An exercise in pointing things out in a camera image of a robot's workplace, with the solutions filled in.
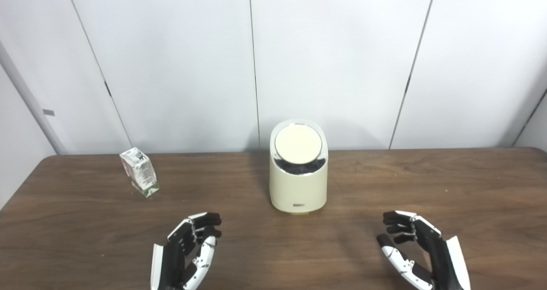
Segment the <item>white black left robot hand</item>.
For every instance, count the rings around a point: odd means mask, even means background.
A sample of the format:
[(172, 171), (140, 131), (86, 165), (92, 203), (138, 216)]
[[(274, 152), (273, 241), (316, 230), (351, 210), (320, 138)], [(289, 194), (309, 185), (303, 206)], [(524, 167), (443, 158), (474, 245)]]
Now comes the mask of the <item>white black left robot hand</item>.
[(219, 213), (182, 220), (164, 245), (153, 245), (151, 290), (197, 290), (211, 268), (221, 231)]

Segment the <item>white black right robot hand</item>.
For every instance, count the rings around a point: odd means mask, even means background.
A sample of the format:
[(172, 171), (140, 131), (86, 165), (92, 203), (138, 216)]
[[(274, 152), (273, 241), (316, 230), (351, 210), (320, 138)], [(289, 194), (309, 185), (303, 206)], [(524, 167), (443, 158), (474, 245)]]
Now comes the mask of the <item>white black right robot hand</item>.
[[(444, 239), (441, 231), (424, 217), (408, 211), (383, 215), (385, 234), (377, 235), (384, 256), (406, 282), (417, 290), (470, 290), (471, 283), (459, 238)], [(428, 270), (402, 252), (398, 245), (415, 242), (429, 254)]]

